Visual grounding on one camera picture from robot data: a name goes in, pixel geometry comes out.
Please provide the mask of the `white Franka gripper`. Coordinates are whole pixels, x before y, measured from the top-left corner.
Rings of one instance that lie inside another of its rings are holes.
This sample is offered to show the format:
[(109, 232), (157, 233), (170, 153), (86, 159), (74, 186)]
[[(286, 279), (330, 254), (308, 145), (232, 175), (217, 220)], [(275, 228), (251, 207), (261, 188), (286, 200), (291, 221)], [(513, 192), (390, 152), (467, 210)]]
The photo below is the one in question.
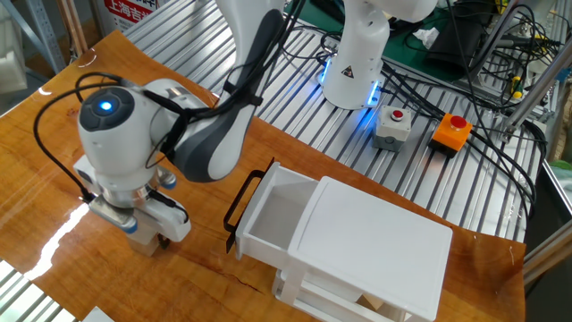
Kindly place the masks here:
[(162, 166), (150, 170), (149, 181), (134, 190), (118, 191), (104, 187), (96, 169), (82, 156), (73, 166), (75, 172), (96, 197), (90, 210), (118, 227), (137, 243), (149, 243), (157, 236), (158, 244), (166, 250), (171, 241), (180, 242), (189, 233), (191, 223), (182, 204), (160, 191), (176, 185), (176, 176)]

